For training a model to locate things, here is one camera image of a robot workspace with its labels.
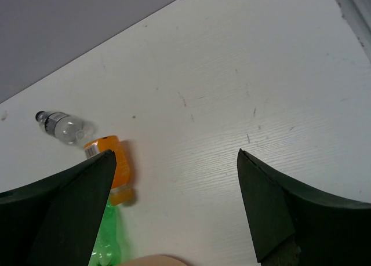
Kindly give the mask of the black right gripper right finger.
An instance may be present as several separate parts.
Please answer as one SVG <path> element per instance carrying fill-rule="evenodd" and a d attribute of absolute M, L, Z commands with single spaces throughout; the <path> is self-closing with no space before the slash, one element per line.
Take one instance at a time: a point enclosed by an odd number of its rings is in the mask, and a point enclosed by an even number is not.
<path fill-rule="evenodd" d="M 259 264 L 370 264 L 369 203 L 311 187 L 244 150 L 237 169 Z"/>

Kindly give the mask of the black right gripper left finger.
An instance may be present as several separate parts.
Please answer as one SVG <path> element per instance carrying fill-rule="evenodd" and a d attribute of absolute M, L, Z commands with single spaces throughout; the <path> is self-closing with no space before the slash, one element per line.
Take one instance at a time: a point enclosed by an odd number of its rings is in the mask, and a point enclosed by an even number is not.
<path fill-rule="evenodd" d="M 108 150 L 1 193 L 1 265 L 88 265 L 117 166 Z"/>

